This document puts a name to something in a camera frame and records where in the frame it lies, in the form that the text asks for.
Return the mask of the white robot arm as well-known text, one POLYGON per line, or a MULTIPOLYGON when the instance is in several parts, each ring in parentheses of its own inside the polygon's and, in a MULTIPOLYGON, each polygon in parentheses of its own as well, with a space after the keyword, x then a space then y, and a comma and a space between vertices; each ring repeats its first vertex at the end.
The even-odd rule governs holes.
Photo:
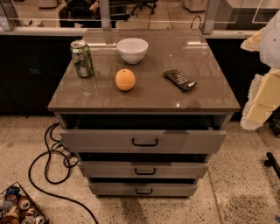
POLYGON ((255 75, 241 113, 241 127, 257 130, 280 107, 280 10, 264 28, 246 39, 241 49, 259 52, 260 61, 269 67, 265 75, 255 75))

